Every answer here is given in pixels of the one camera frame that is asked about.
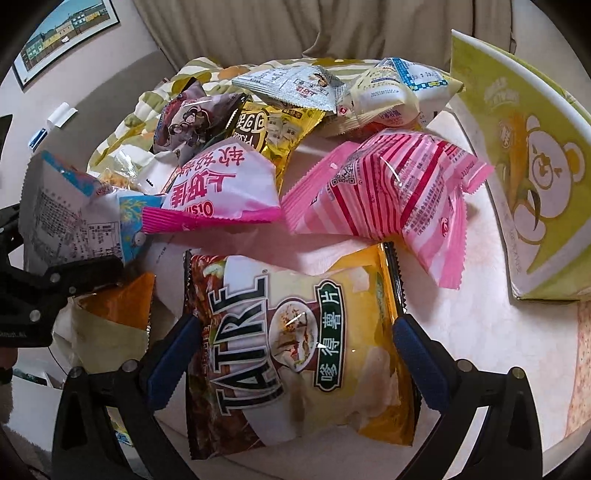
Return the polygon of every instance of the small snack packet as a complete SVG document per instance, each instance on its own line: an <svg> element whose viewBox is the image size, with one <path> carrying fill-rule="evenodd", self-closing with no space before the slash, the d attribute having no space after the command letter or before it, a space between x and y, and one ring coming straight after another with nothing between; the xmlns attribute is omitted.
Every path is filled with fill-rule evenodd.
<svg viewBox="0 0 591 480"><path fill-rule="evenodd" d="M154 132L154 152L175 151L182 166L224 129L245 98L243 93L206 96L195 82L164 107Z"/></svg>
<svg viewBox="0 0 591 480"><path fill-rule="evenodd" d="M233 78L232 84L280 108L300 106L332 113L345 88L341 80L316 65L252 71Z"/></svg>
<svg viewBox="0 0 591 480"><path fill-rule="evenodd" d="M277 191L291 152L318 125L324 112L316 108L278 109L247 102L242 107L232 136L250 145L275 165Z"/></svg>
<svg viewBox="0 0 591 480"><path fill-rule="evenodd" d="M337 100L337 116L320 129L326 137L376 126L421 129L462 88L435 67L385 58L350 83Z"/></svg>
<svg viewBox="0 0 591 480"><path fill-rule="evenodd" d="M19 232L24 266L47 267L116 255L132 261L144 244L141 210L161 198L115 189L69 167L49 152L35 154L22 186Z"/></svg>
<svg viewBox="0 0 591 480"><path fill-rule="evenodd" d="M384 130L335 174L328 155L282 199L292 233L376 240L402 235L440 287L459 288L466 245L463 193L493 168L432 135Z"/></svg>
<svg viewBox="0 0 591 480"><path fill-rule="evenodd" d="M180 232L227 223L279 220L275 166L230 137L180 169L162 208L143 210L146 233Z"/></svg>
<svg viewBox="0 0 591 480"><path fill-rule="evenodd" d="M155 275L144 273L128 285L107 288L77 299L87 312L110 322L147 330Z"/></svg>

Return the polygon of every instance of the nutrition label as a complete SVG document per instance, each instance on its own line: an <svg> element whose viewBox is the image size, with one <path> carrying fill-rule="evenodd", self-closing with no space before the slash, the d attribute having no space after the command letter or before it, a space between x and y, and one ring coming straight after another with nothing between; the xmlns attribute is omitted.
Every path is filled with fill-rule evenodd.
<svg viewBox="0 0 591 480"><path fill-rule="evenodd" d="M121 258L119 222L92 223L87 226L88 247L92 257L116 255Z"/></svg>
<svg viewBox="0 0 591 480"><path fill-rule="evenodd" d="M80 216L68 208L60 196L40 192L34 207L37 219L32 244L39 257L48 265L68 257L67 246L72 242Z"/></svg>

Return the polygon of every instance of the white snack wrapper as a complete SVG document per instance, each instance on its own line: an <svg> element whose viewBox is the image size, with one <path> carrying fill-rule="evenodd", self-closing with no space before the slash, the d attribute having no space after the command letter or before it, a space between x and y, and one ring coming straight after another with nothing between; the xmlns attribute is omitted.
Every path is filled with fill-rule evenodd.
<svg viewBox="0 0 591 480"><path fill-rule="evenodd" d="M107 255L130 261L145 240L135 235L126 245L123 239L122 229L137 222L121 222L121 199L130 196L140 196L142 202L157 199L114 189L47 151L34 155L22 187L19 217L25 270L43 274L49 266Z"/></svg>
<svg viewBox="0 0 591 480"><path fill-rule="evenodd" d="M256 93L270 105L317 108L333 113L345 88L341 80L316 65L249 72L232 79L232 84Z"/></svg>
<svg viewBox="0 0 591 480"><path fill-rule="evenodd" d="M461 88L435 67L385 58L347 85L337 99L337 116L326 119L320 133L332 137L370 123L422 129Z"/></svg>

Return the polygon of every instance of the framed picture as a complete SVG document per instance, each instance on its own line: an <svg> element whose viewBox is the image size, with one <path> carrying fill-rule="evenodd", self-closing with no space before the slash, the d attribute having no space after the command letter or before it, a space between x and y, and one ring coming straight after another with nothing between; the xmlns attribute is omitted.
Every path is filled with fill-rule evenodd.
<svg viewBox="0 0 591 480"><path fill-rule="evenodd" d="M39 25L12 65L21 88L69 50L118 23L111 0L64 0Z"/></svg>

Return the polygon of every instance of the potato chip bag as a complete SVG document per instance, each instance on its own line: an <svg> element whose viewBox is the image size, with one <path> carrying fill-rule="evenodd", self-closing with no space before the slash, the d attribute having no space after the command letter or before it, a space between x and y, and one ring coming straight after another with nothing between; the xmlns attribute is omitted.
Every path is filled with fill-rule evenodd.
<svg viewBox="0 0 591 480"><path fill-rule="evenodd" d="M188 252L186 275L184 309L203 329L187 377L193 458L335 425L411 444L418 407L392 342L404 304L392 244L343 257L317 277Z"/></svg>
<svg viewBox="0 0 591 480"><path fill-rule="evenodd" d="M238 123L232 131L237 137L275 165L277 190L281 191L283 175L291 152L324 117L316 108L279 109L257 103L244 104Z"/></svg>

